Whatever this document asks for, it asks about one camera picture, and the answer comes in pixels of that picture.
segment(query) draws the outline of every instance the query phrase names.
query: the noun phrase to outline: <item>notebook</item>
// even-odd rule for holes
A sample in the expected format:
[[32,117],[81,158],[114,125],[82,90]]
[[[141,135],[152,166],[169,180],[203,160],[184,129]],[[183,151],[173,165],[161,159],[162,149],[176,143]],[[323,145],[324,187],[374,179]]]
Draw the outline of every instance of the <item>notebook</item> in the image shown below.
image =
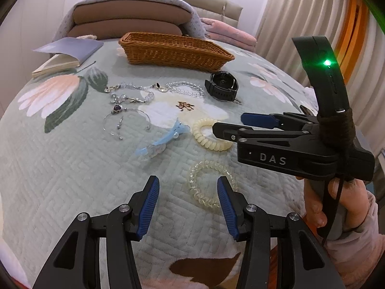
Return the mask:
[[32,78],[47,73],[55,73],[69,68],[79,67],[102,45],[102,41],[71,37],[65,37],[44,45],[34,51],[55,55],[34,70],[32,72]]

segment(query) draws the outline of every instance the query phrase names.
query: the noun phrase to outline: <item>ridged blue pad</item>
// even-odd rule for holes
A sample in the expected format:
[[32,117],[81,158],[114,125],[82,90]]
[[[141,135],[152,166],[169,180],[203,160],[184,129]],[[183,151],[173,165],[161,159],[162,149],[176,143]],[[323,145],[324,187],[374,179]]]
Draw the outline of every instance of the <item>ridged blue pad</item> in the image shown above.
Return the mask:
[[156,177],[151,189],[147,195],[146,200],[143,203],[141,212],[139,213],[139,224],[136,235],[139,239],[147,233],[150,226],[151,218],[153,217],[156,202],[159,196],[159,179]]
[[243,113],[241,115],[241,122],[247,126],[268,129],[277,128],[280,125],[279,120],[277,120],[273,115],[268,114]]
[[230,235],[232,235],[232,237],[234,238],[234,240],[237,240],[239,237],[239,231],[237,228],[237,216],[235,215],[235,211],[232,208],[230,198],[226,193],[225,187],[221,179],[218,179],[217,191],[219,201],[222,207],[222,212],[226,220],[227,229]]

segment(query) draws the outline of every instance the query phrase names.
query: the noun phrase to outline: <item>hand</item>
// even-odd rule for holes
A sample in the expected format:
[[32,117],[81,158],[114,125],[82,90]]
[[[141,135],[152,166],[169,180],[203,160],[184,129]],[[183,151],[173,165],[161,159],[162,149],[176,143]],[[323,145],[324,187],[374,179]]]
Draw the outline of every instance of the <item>hand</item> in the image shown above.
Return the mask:
[[[339,179],[332,179],[328,190],[332,198],[336,198]],[[322,201],[313,191],[310,183],[305,179],[303,197],[307,220],[315,227],[324,227],[327,223],[326,215],[322,212]],[[362,180],[354,179],[352,182],[345,181],[341,193],[340,203],[347,209],[344,230],[350,230],[361,225],[369,211],[369,199],[365,184]]]

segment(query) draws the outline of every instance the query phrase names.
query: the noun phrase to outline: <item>watch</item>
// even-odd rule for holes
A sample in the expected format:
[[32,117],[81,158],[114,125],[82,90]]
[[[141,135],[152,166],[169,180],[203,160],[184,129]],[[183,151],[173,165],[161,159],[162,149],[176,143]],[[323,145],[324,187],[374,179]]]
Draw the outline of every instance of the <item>watch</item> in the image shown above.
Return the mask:
[[210,80],[205,81],[205,87],[209,95],[218,100],[242,104],[240,100],[236,99],[238,82],[229,72],[219,71],[212,73]]

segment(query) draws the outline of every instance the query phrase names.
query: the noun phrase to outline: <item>patterned quilt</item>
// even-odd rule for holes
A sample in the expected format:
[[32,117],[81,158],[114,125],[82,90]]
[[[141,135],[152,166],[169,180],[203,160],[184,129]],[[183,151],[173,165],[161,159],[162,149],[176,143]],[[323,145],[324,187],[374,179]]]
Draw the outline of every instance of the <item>patterned quilt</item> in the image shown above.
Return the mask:
[[[31,288],[54,246],[75,216],[106,214],[142,190],[150,175],[160,179],[160,195],[147,235],[133,243],[143,288],[207,289],[239,272],[244,243],[227,231],[221,210],[203,207],[190,194],[187,175],[192,165],[212,160],[234,175],[239,191],[268,213],[304,214],[302,183],[294,177],[237,162],[236,144],[214,152],[192,134],[182,134],[151,159],[134,152],[158,140],[176,118],[190,127],[201,118],[242,124],[244,112],[300,112],[312,109],[303,87],[261,57],[216,42],[235,60],[224,70],[238,80],[243,104],[154,91],[155,99],[139,107],[146,118],[129,112],[122,123],[122,141],[103,130],[112,110],[105,86],[132,82],[188,81],[204,88],[208,73],[160,66],[130,65],[117,40],[106,41],[80,72],[67,71],[31,80],[15,97],[0,121],[0,259],[15,279]],[[147,95],[121,89],[127,96]],[[190,107],[180,108],[180,102]],[[109,116],[106,129],[117,119]],[[211,138],[211,130],[203,130]],[[216,196],[213,170],[199,174],[198,185]],[[108,288],[105,243],[101,244],[102,288]]]

